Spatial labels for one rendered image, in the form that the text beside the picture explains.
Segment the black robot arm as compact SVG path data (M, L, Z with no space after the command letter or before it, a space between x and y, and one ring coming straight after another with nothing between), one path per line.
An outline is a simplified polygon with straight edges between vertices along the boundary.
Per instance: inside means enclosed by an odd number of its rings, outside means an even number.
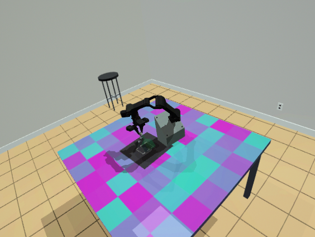
M150 100L155 98L155 106L152 106L150 104ZM178 122L180 121L180 109L178 108L173 108L171 107L171 105L169 105L165 98L161 95L154 95L150 98L144 98L143 100L136 102L134 104L127 104L126 105L126 109L125 110L121 110L120 114L121 117L137 117L138 114L138 110L144 107L151 107L153 109L164 109L166 112L170 113L170 116L168 116L169 120L171 121L171 123L173 122ZM139 126L139 127L143 127L145 126L146 123L146 119L143 118L141 119L139 117L139 119L135 120L135 125Z

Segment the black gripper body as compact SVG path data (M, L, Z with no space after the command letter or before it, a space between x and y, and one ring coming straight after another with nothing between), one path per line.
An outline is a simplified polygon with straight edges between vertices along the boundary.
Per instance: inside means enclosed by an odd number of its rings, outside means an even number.
M132 117L132 118L131 118L131 119L133 120L133 125L132 125L132 126L131 126L131 125L128 125L128 126L126 127L126 130L127 130L127 131L130 132L130 131L132 131L132 130L134 130L134 129L137 128L137 126L135 125L135 120L136 120L136 119L138 120L139 117L140 117L140 116L138 115L137 117ZM145 117L144 117L144 118L145 118ZM146 119L147 122L149 122L149 119L148 119L148 118L145 118L145 119ZM146 122L146 123L147 123L147 122Z

